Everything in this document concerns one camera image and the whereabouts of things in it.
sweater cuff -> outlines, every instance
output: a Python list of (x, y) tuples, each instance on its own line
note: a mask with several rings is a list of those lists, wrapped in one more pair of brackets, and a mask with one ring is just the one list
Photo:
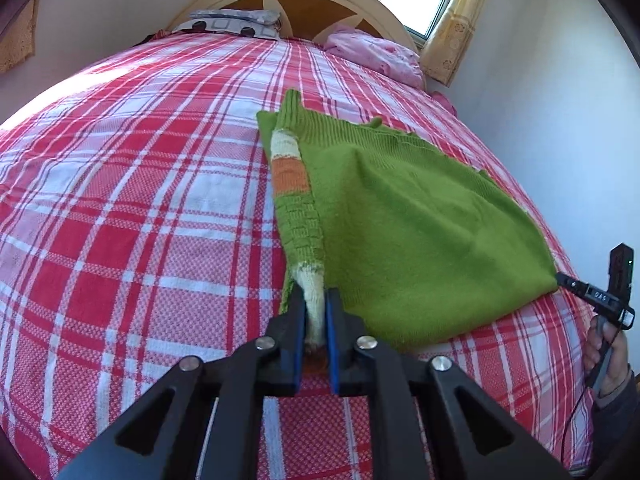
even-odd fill
[(605, 396), (605, 397), (594, 396), (593, 401), (595, 402), (596, 406), (600, 410), (602, 410), (606, 406), (609, 406), (614, 400), (618, 398), (620, 393), (624, 391), (624, 389), (629, 384), (629, 381), (633, 376), (634, 376), (634, 373), (631, 371), (631, 367), (629, 367), (629, 371), (626, 374), (626, 379), (622, 381), (622, 384), (620, 384), (620, 386), (618, 386), (615, 390), (613, 390), (608, 396)]

pink blanket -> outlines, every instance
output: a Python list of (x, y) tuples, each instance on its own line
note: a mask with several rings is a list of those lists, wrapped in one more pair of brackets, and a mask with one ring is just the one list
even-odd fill
[[(464, 124), (422, 90), (348, 65), (303, 41), (172, 35), (102, 60), (0, 124), (0, 427), (36, 478), (56, 478), (178, 359), (229, 355), (277, 313), (286, 260), (255, 115), (289, 88), (309, 110), (382, 118), (487, 170), (575, 275)], [(559, 291), (421, 355), (455, 361), (559, 456), (591, 316)], [(566, 466), (589, 457), (588, 402)], [(259, 480), (370, 480), (366, 399), (332, 396), (316, 373), (263, 413)]]
[(325, 52), (352, 61), (413, 88), (423, 88), (418, 55), (393, 41), (339, 25), (327, 38)]

pink pillow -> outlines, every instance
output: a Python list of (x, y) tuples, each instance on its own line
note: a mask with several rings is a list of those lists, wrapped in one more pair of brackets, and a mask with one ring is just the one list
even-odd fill
[(440, 104), (440, 106), (442, 106), (447, 112), (452, 114), (454, 117), (458, 116), (458, 111), (456, 110), (456, 107), (453, 104), (451, 104), (451, 101), (449, 101), (446, 95), (444, 95), (442, 92), (438, 92), (437, 90), (435, 92), (428, 92), (428, 93), (431, 99), (433, 99), (438, 104)]
[(327, 38), (324, 50), (405, 85), (422, 88), (418, 55), (393, 41), (374, 38), (362, 30), (338, 25)]

person's hand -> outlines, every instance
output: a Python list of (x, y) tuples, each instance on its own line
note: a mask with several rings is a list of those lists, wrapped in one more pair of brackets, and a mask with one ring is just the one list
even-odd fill
[[(584, 343), (584, 371), (588, 374), (593, 367), (600, 361), (600, 347), (602, 346), (602, 339), (596, 334), (596, 317), (591, 319), (591, 326), (587, 332), (587, 339)], [(602, 329), (602, 335), (609, 343), (616, 336), (617, 329), (609, 322), (604, 324)], [(628, 348), (626, 344), (626, 335), (620, 331), (616, 340), (611, 346), (613, 353), (611, 355), (611, 361), (609, 362), (609, 368), (607, 368), (607, 375), (602, 380), (602, 386), (600, 387), (600, 396), (605, 397), (615, 390), (620, 384), (625, 382), (628, 375)]]

window frame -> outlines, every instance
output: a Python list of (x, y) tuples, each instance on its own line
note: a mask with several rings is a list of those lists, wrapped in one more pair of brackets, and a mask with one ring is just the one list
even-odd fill
[(412, 39), (415, 42), (415, 45), (418, 48), (422, 48), (424, 46), (424, 43), (427, 41), (427, 39), (429, 38), (429, 36), (433, 32), (433, 29), (436, 27), (436, 25), (438, 24), (438, 22), (440, 21), (440, 19), (444, 15), (445, 10), (447, 10), (447, 6), (449, 5), (450, 1), (451, 0), (441, 0), (440, 1), (440, 6), (438, 7), (438, 11), (436, 12), (435, 16), (433, 17), (433, 20), (431, 21), (431, 25), (429, 26), (429, 29), (427, 30), (427, 32), (425, 34), (421, 34), (420, 32), (417, 32), (416, 30), (413, 30), (411, 27), (407, 27), (407, 26), (404, 27), (409, 32), (409, 35), (411, 35)]

